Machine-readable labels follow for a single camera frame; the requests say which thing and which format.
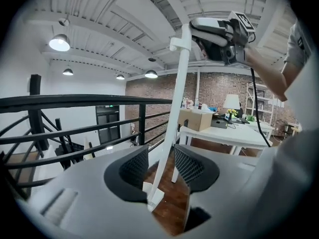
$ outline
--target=metal shelving unit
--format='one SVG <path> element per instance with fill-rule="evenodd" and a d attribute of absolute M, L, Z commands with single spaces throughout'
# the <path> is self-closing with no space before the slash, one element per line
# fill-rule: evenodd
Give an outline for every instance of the metal shelving unit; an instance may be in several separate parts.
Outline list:
<path fill-rule="evenodd" d="M 268 104 L 268 101 L 273 100 L 275 96 L 272 94 L 272 98 L 266 98 L 266 91 L 269 91 L 267 86 L 262 84 L 256 83 L 256 90 L 257 90 L 257 102 L 262 103 L 262 109 L 258 107 L 258 112 L 262 113 L 262 116 L 259 118 L 260 120 L 263 120 L 267 122 L 269 125 L 271 124 L 271 121 L 273 119 L 273 113 L 274 113 L 274 104 L 273 102 L 271 104 Z M 258 96 L 259 92 L 263 92 L 263 96 Z M 247 105 L 251 105 L 250 100 L 252 101 L 252 107 L 247 107 Z M 246 106 L 245 106 L 245 114 L 246 115 L 255 115 L 254 111 L 255 108 L 255 93 L 254 93 L 254 86 L 253 83 L 247 83 L 247 93 L 246 93 Z M 264 114 L 270 114 L 270 118 L 265 120 Z"/>

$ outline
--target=ceiling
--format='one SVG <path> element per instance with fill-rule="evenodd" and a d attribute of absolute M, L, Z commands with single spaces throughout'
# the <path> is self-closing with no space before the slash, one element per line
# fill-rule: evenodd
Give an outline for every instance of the ceiling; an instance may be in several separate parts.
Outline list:
<path fill-rule="evenodd" d="M 179 54 L 168 47 L 171 37 L 181 35 L 183 23 L 199 16 L 227 19 L 232 10 L 247 15 L 256 28 L 253 44 L 269 64 L 279 65 L 296 20 L 286 0 L 32 0 L 24 22 L 51 63 L 83 63 L 136 79 L 149 69 L 176 71 Z M 66 17 L 70 25 L 61 26 L 59 19 Z M 48 46 L 60 33 L 70 39 L 67 52 Z M 189 61 L 190 69 L 222 66 L 205 61 L 196 44 Z"/>

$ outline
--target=white table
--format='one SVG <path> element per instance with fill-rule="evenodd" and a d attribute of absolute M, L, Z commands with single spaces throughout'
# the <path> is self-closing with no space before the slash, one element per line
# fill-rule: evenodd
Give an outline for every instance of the white table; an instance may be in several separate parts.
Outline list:
<path fill-rule="evenodd" d="M 250 121 L 249 124 L 247 124 L 247 126 L 252 128 L 254 131 L 259 132 L 257 122 Z M 268 139 L 268 140 L 270 139 L 270 136 L 271 136 L 273 130 L 275 129 L 274 127 L 269 126 L 267 123 L 264 123 L 264 122 L 260 122 L 260 128 L 261 128 L 262 132 L 266 133 L 266 139 Z"/>
<path fill-rule="evenodd" d="M 230 151 L 231 155 L 239 155 L 241 148 L 253 148 L 253 149 L 264 149 L 268 147 L 263 137 L 259 132 L 254 131 L 252 128 L 245 124 L 236 124 L 236 129 L 227 127 L 209 127 L 202 131 L 195 131 L 185 126 L 180 128 L 180 139 L 179 144 L 186 144 L 186 137 L 188 136 L 187 145 L 190 145 L 192 137 L 217 142 L 221 144 L 232 145 Z M 178 177 L 178 170 L 175 167 L 172 182 L 176 182 Z"/>

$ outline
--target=blue object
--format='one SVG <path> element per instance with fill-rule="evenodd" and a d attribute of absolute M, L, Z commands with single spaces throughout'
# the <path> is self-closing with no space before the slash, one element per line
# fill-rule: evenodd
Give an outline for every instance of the blue object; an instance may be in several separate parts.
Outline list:
<path fill-rule="evenodd" d="M 217 111 L 217 107 L 208 107 L 212 112 L 216 112 Z"/>

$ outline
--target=black metal railing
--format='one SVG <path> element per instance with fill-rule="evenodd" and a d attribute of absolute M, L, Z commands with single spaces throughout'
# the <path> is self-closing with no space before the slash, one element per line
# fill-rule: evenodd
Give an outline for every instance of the black metal railing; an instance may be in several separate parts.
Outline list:
<path fill-rule="evenodd" d="M 49 126 L 45 125 L 41 119 L 40 125 L 42 125 L 43 127 L 43 129 L 40 128 L 41 133 L 34 133 L 34 131 L 31 128 L 22 136 L 0 138 L 0 144 L 14 144 L 13 147 L 9 150 L 9 152 L 3 155 L 2 157 L 2 164 L 6 169 L 8 170 L 18 169 L 15 177 L 10 178 L 8 181 L 10 182 L 15 181 L 16 182 L 15 187 L 18 187 L 19 189 L 40 186 L 47 183 L 50 179 L 19 183 L 18 180 L 21 175 L 21 170 L 24 168 L 29 168 L 29 167 L 35 168 L 37 166 L 52 164 L 57 162 L 60 162 L 61 164 L 63 164 L 64 161 L 70 162 L 70 160 L 77 160 L 79 158 L 83 158 L 83 156 L 87 154 L 92 154 L 92 156 L 95 157 L 94 152 L 105 149 L 108 146 L 119 144 L 121 142 L 130 140 L 130 139 L 131 140 L 135 139 L 137 136 L 139 136 L 139 143 L 138 143 L 139 145 L 148 144 L 149 142 L 163 135 L 166 132 L 166 130 L 164 130 L 160 134 L 152 137 L 151 139 L 147 141 L 145 141 L 145 133 L 155 128 L 158 128 L 162 125 L 167 124 L 168 121 L 166 120 L 158 125 L 145 129 L 145 120 L 166 115 L 166 114 L 169 114 L 169 112 L 146 116 L 146 105 L 171 104 L 171 102 L 172 102 L 171 100 L 166 100 L 166 99 L 152 99 L 152 98 L 110 96 L 110 95 L 55 95 L 55 96 L 33 95 L 33 96 L 25 96 L 25 97 L 13 97 L 13 98 L 0 99 L 0 113 L 39 111 L 38 114 L 40 114 L 40 116 L 44 118 L 49 123 L 49 125 L 51 125 L 56 130 L 54 131 Z M 109 123 L 104 123 L 99 125 L 92 125 L 92 126 L 86 126 L 81 128 L 63 130 L 59 119 L 56 119 L 54 124 L 42 111 L 42 109 L 51 109 L 51 108 L 106 106 L 106 105 L 139 105 L 140 106 L 139 117 L 134 119 L 126 119 L 126 120 L 121 120 L 116 122 L 109 122 Z M 19 123 L 21 123 L 22 121 L 28 118 L 29 116 L 25 116 L 17 120 L 16 122 L 12 123 L 11 125 L 7 126 L 5 129 L 0 131 L 0 136 L 4 135 L 14 126 L 18 125 Z M 83 149 L 79 151 L 74 151 L 72 147 L 73 142 L 71 141 L 71 135 L 105 129 L 105 128 L 111 128 L 114 126 L 120 126 L 123 124 L 137 122 L 137 121 L 139 122 L 139 131 L 137 133 L 134 133 L 129 136 L 122 137 L 116 140 L 112 140 L 107 143 L 100 144 L 98 146 L 92 146 L 92 144 L 89 143 L 88 149 Z M 40 144 L 38 143 L 44 140 L 45 141 L 53 140 L 55 142 L 60 143 L 62 145 L 63 150 L 67 142 L 70 144 L 72 151 L 69 153 L 69 151 L 65 148 L 63 155 L 59 155 L 59 156 L 51 157 L 51 158 L 39 159 L 39 156 L 43 157 L 43 152 L 40 147 Z M 153 150 L 155 147 L 160 145 L 163 142 L 163 140 L 164 139 L 162 139 L 155 145 L 151 146 L 150 150 Z M 24 154 L 22 158 L 22 162 L 19 162 L 19 163 L 8 162 L 10 157 L 13 155 L 14 151 L 16 150 L 17 146 L 22 142 L 31 142 L 29 149 L 26 151 L 26 153 Z M 28 161 L 27 160 L 28 156 L 33 147 L 37 148 L 38 156 L 36 160 Z"/>

